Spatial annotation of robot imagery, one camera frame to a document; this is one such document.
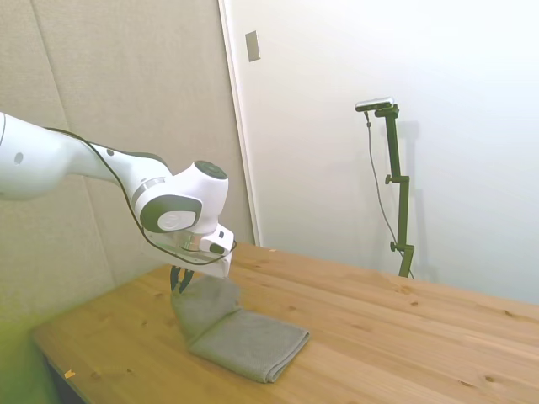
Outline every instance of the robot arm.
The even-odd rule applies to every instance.
[[[194,162],[173,175],[150,153],[93,144],[0,113],[0,199],[32,199],[68,174],[119,185],[142,235],[145,253],[180,268],[226,277],[234,236],[218,223],[227,175]]]

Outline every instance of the black cable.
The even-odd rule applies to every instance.
[[[0,136],[0,146],[2,145],[2,141],[3,141],[3,134],[6,132],[6,120],[8,120],[8,118],[6,118],[6,114],[3,115],[3,128],[2,128],[2,135]]]
[[[380,205],[380,210],[382,211],[382,216],[384,216],[384,221],[387,224],[387,228],[391,232],[391,237],[393,239],[393,242],[397,244],[397,238],[395,237],[395,233],[393,232],[393,229],[391,225],[389,224],[389,220],[387,219],[386,211],[384,210],[384,205],[382,203],[382,197],[380,196],[380,186],[378,185],[378,176],[376,175],[376,169],[374,167],[374,160],[372,158],[372,144],[371,144],[372,123],[371,123],[371,120],[369,120],[369,113],[367,111],[365,111],[365,117],[367,118],[367,130],[369,131],[369,158],[371,159],[372,173],[374,174],[374,184],[376,185],[376,194],[378,195],[378,204]],[[402,252],[398,251],[398,253],[401,254],[401,258],[404,257]],[[412,277],[412,279],[415,279],[412,269],[410,269],[410,276]]]
[[[95,153],[95,155],[98,157],[99,160],[101,160],[101,162],[104,164],[105,167],[107,167],[107,169],[110,171],[110,173],[112,174],[112,176],[115,178],[115,180],[118,182],[118,185],[120,186],[121,188],[121,191],[124,195],[124,198],[125,198],[125,202],[127,203],[127,207],[129,208],[129,211],[131,213],[131,216],[133,217],[133,220],[135,221],[136,223],[136,226],[138,227],[138,230],[141,232],[142,236],[144,237],[144,240],[146,240],[149,244],[151,244],[152,246],[154,246],[157,250],[159,251],[162,251],[172,257],[175,257],[177,259],[179,259],[180,261],[183,261],[185,263],[188,263],[190,265],[196,265],[196,266],[204,266],[204,265],[210,265],[211,263],[216,263],[217,261],[223,259],[224,257],[226,257],[228,254],[230,254],[232,251],[234,251],[234,249],[236,248],[237,246],[237,243],[236,243],[236,240],[234,240],[234,243],[232,244],[232,248],[230,250],[230,252],[228,254],[225,254],[225,255],[221,255],[217,258],[214,258],[210,261],[205,261],[203,263],[195,263],[193,261],[189,261],[188,259],[185,259],[185,258],[182,258],[180,257],[179,255],[176,255],[172,252],[170,252],[169,250],[166,250],[165,248],[162,248],[162,247],[159,247],[157,244],[155,244],[154,242],[152,242],[148,236],[146,235],[146,233],[144,232],[144,227],[138,222],[138,220],[136,219],[136,215],[135,215],[135,211],[133,210],[133,208],[131,207],[131,203],[129,201],[129,195],[127,194],[127,191],[125,190],[125,187],[124,187],[124,184],[121,182],[120,180],[120,177],[118,177],[118,174],[116,174],[116,171],[105,161],[105,159],[103,158],[103,156],[101,156],[101,154],[99,154],[99,152],[95,149],[95,147],[93,147],[93,144],[90,143],[89,141],[87,141],[86,139],[84,139],[83,137],[79,136],[79,135],[76,135],[72,132],[70,132],[69,130],[63,130],[63,129],[57,129],[57,128],[45,128],[47,130],[53,130],[55,132],[60,132],[60,133],[63,133],[64,135],[68,135],[74,139],[77,139],[78,141],[81,141],[82,143],[84,143],[86,146],[88,146],[93,153]]]

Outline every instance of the light switch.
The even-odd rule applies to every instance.
[[[245,43],[247,44],[249,61],[260,59],[259,37],[256,35],[256,31],[249,32],[245,35]]]

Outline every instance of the gray fabric wall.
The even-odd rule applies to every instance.
[[[221,223],[252,226],[216,0],[2,0],[0,111],[131,152],[173,172],[225,169]],[[70,177],[43,198],[0,202],[0,402],[53,402],[29,329],[158,263],[120,191]]]

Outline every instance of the folded towel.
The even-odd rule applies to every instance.
[[[275,382],[309,339],[307,330],[242,309],[230,279],[197,279],[181,294],[176,286],[171,300],[191,353],[260,383]]]

